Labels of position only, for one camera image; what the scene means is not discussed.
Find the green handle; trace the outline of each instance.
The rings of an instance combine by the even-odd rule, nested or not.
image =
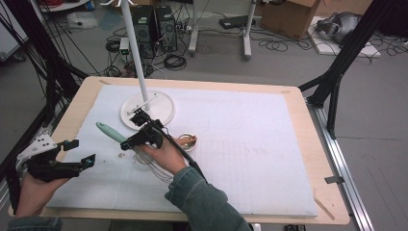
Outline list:
[[[123,143],[123,142],[127,141],[127,139],[125,137],[120,135],[120,133],[118,133],[115,129],[113,129],[112,127],[110,127],[110,126],[108,126],[106,124],[103,124],[101,122],[96,122],[96,127],[98,127],[108,137],[114,139],[115,141],[117,141],[119,143]]]

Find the white device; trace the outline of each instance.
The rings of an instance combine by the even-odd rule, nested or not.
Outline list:
[[[132,61],[129,38],[124,37],[120,39],[119,51],[124,63],[129,63]]]

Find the table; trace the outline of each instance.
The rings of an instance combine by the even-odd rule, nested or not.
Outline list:
[[[137,86],[137,79],[89,77],[82,84],[72,103],[57,126],[52,138],[54,141],[75,139],[85,117],[87,116],[99,90],[104,85]],[[244,216],[248,222],[259,223],[315,223],[315,224],[347,224],[349,215],[336,184],[327,184],[324,178],[333,175],[327,161],[318,133],[309,115],[308,109],[300,90],[296,87],[190,82],[171,80],[146,80],[148,87],[183,88],[197,90],[234,90],[248,92],[268,92],[282,94],[288,106],[298,145],[302,153],[310,184],[313,188],[314,199],[317,203],[319,215],[315,218],[278,218],[274,216],[248,215]],[[58,160],[64,159],[60,153]],[[45,208],[41,214],[45,217],[58,216],[61,218],[120,218],[144,220],[187,220],[182,213],[118,211]]]

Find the cardboard box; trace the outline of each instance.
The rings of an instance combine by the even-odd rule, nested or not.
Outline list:
[[[316,16],[330,16],[337,12],[350,12],[363,15],[372,0],[321,0]]]
[[[319,0],[287,0],[265,4],[261,27],[292,39],[302,39],[318,9]]]
[[[264,2],[262,2],[261,0],[257,0],[254,15],[262,16],[262,13],[264,12],[264,6]]]

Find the stand leg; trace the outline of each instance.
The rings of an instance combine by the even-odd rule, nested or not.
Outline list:
[[[249,33],[251,31],[252,19],[254,17],[256,7],[256,0],[252,0],[249,8],[248,21],[246,22],[246,29],[243,31],[243,55],[247,60],[251,59],[251,43]]]
[[[192,1],[192,27],[191,27],[191,38],[189,45],[189,52],[191,56],[194,56],[195,46],[197,44],[198,38],[198,25],[197,25],[197,6]]]

